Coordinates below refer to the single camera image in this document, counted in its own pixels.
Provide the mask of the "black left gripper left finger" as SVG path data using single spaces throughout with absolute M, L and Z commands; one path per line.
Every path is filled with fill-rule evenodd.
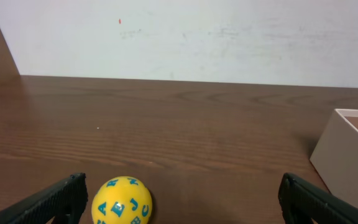
M 86 175 L 75 173 L 0 211 L 0 224 L 77 224 L 88 201 Z

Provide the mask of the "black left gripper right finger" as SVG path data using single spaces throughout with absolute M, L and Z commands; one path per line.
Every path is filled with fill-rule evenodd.
M 292 173 L 283 175 L 278 200 L 286 224 L 358 223 L 358 208 Z

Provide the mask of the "yellow ball with blue letters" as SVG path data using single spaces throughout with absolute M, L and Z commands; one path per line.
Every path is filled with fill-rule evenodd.
M 95 224 L 148 224 L 152 210 L 149 189 L 130 176 L 115 177 L 104 183 L 91 205 Z

